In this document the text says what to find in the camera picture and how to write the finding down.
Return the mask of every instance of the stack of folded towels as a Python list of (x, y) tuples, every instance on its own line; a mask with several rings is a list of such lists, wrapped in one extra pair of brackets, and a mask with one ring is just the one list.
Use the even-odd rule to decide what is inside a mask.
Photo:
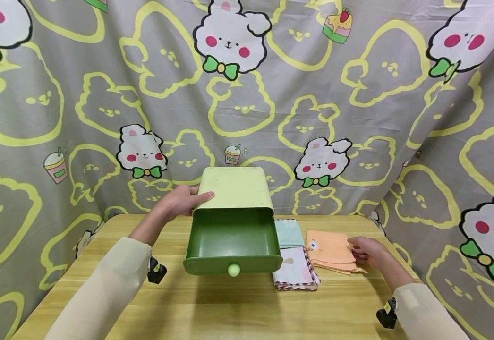
[(307, 232), (307, 256), (313, 266), (351, 275), (352, 272), (365, 272), (358, 268), (347, 236), (318, 230)]
[(317, 290), (321, 280), (309, 263), (304, 238), (296, 220), (276, 220), (283, 265), (273, 273), (278, 290)]

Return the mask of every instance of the light blue towel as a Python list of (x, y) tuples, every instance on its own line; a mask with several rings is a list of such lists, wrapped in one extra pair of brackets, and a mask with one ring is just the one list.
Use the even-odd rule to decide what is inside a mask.
[(275, 220), (275, 229), (278, 232), (279, 248), (303, 247), (304, 238), (300, 225), (296, 220)]

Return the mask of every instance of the person's left hand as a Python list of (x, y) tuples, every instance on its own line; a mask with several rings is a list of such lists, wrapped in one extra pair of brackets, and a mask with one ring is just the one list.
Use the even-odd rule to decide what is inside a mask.
[(179, 215), (192, 215), (194, 207), (211, 200), (214, 196), (214, 192), (198, 195), (198, 187), (181, 185), (162, 197), (153, 209), (164, 210), (168, 223)]

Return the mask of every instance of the hand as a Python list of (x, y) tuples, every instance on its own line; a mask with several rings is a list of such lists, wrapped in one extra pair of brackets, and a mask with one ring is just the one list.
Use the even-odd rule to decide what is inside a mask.
[(168, 223), (179, 215), (191, 216), (194, 207), (211, 200), (214, 196), (214, 192), (198, 195), (198, 187), (182, 185), (167, 193), (153, 210), (165, 211), (165, 222)]
[(375, 238), (358, 236), (347, 241), (353, 245), (352, 255), (359, 264), (368, 264), (380, 271), (389, 255), (392, 257), (387, 248)]

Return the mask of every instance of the checkered towel edge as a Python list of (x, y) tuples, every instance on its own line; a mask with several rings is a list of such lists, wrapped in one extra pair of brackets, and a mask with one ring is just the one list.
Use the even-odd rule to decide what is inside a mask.
[[(277, 287), (278, 290), (300, 290), (300, 289), (317, 290), (318, 284), (315, 283), (315, 269), (313, 268), (313, 266), (311, 265), (311, 262), (309, 261), (309, 257), (307, 256), (306, 248), (302, 247), (302, 249), (304, 250), (304, 257), (305, 257), (306, 262), (307, 262), (307, 268), (309, 269), (309, 273), (311, 274), (311, 279), (313, 280), (313, 282), (311, 282), (311, 283), (307, 283), (307, 282), (305, 282), (305, 283), (287, 283), (287, 282), (276, 281), (273, 284)], [(315, 288), (314, 289), (302, 288), (300, 286), (303, 286), (303, 287), (315, 286)]]

